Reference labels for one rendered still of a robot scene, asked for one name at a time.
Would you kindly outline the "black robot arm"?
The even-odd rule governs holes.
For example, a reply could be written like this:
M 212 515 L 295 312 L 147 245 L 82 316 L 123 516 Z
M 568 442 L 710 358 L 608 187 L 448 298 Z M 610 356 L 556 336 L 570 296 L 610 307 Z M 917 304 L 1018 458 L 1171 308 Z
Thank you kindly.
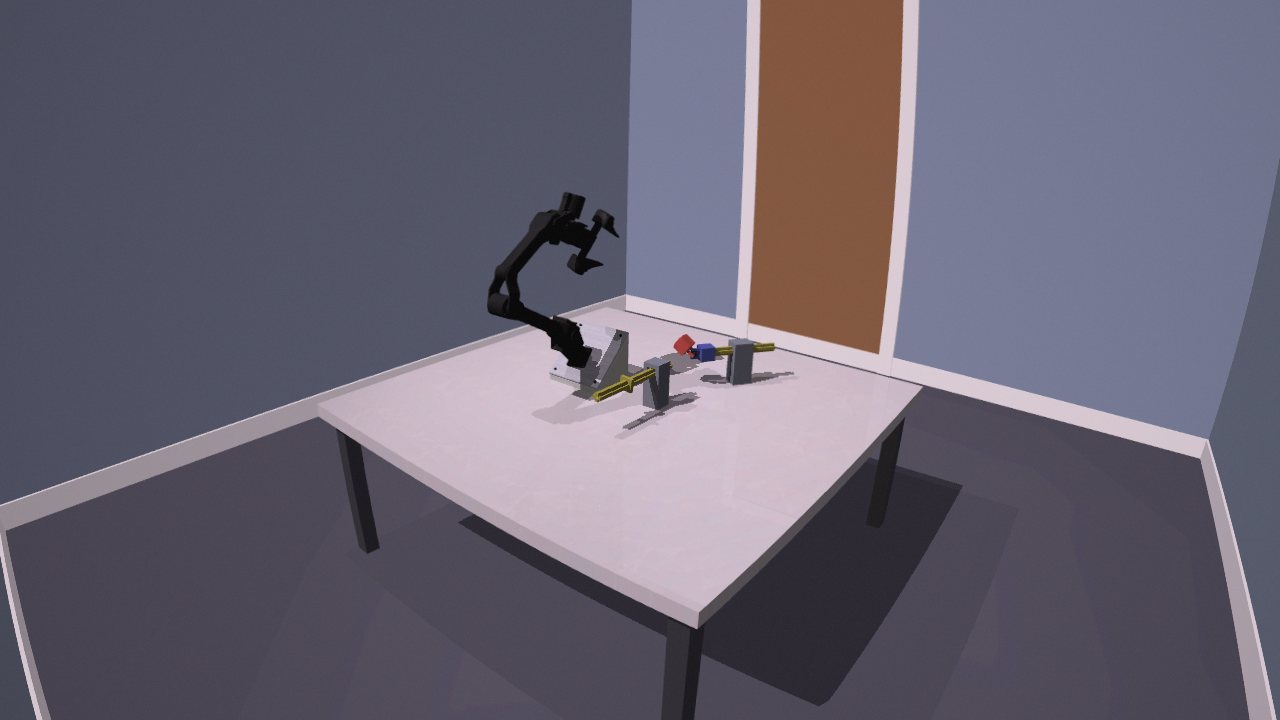
M 561 241 L 564 243 L 572 243 L 579 236 L 579 225 L 588 228 L 588 225 L 581 222 L 573 222 L 579 219 L 582 213 L 585 197 L 577 193 L 564 192 L 561 208 L 550 211 L 539 211 L 529 225 L 529 233 L 525 234 L 524 240 L 515 247 L 509 256 L 497 266 L 494 273 L 494 279 L 488 290 L 486 307 L 488 313 L 497 316 L 503 316 L 509 320 L 524 322 L 536 327 L 538 329 L 545 331 L 550 336 L 550 348 L 561 351 L 561 354 L 568 360 L 567 366 L 585 368 L 593 348 L 584 347 L 582 336 L 577 322 L 571 322 L 568 318 L 553 315 L 541 316 L 534 313 L 529 307 L 525 307 L 520 299 L 518 291 L 518 272 L 529 263 L 532 254 L 540 249 L 543 243 L 549 241 L 550 245 L 559 245 Z M 506 287 L 509 295 L 502 295 L 500 287 L 506 281 Z

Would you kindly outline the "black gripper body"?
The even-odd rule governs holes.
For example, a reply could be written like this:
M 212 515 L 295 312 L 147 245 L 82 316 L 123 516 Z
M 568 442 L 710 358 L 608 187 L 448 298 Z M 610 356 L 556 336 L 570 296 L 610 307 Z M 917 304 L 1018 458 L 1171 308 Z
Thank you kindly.
M 585 261 L 585 258 L 588 256 L 588 252 L 590 252 L 590 250 L 593 249 L 593 243 L 596 240 L 598 232 L 602 231 L 602 228 L 604 229 L 611 228 L 611 225 L 614 222 L 614 217 L 600 209 L 596 210 L 595 215 L 593 217 L 593 222 L 595 222 L 595 224 L 593 225 L 591 231 L 588 231 L 579 225 L 579 236 L 572 243 L 570 243 L 577 249 L 581 249 L 579 256 L 572 254 L 570 261 L 567 263 L 567 266 L 570 266 L 570 269 L 577 273 L 579 275 L 584 275 L 584 273 L 588 269 L 588 263 Z

